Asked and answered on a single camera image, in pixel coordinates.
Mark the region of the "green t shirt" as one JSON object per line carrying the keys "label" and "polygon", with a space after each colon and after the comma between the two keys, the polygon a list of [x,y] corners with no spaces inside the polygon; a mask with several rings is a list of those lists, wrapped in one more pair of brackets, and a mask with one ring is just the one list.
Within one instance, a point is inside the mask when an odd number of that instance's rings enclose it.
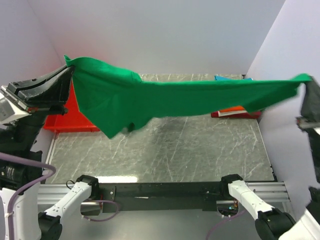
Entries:
{"label": "green t shirt", "polygon": [[241,106],[260,111],[297,95],[311,82],[302,73],[288,80],[144,81],[128,69],[91,57],[65,57],[74,67],[79,111],[108,138],[143,128],[154,118],[191,117]]}

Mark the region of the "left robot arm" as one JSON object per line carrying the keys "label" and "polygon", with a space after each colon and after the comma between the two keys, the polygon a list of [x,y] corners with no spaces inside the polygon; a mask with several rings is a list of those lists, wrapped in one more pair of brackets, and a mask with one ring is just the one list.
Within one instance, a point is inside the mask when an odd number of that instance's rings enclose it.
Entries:
{"label": "left robot arm", "polygon": [[55,173],[32,151],[49,115],[64,115],[75,68],[62,66],[44,76],[0,88],[0,198],[7,240],[57,240],[66,220],[85,201],[101,197],[97,178],[82,175],[54,206],[38,211],[41,182]]}

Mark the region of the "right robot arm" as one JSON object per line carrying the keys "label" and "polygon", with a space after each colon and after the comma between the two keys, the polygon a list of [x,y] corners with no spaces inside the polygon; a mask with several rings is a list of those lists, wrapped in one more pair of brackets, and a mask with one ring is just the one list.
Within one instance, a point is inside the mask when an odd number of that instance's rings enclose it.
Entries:
{"label": "right robot arm", "polygon": [[[308,134],[315,176],[320,177],[320,86],[314,77],[306,75],[305,94],[298,128]],[[238,174],[221,178],[224,197],[237,200],[254,219],[262,240],[318,240],[320,238],[320,190],[309,187],[311,200],[299,220],[263,201]]]}

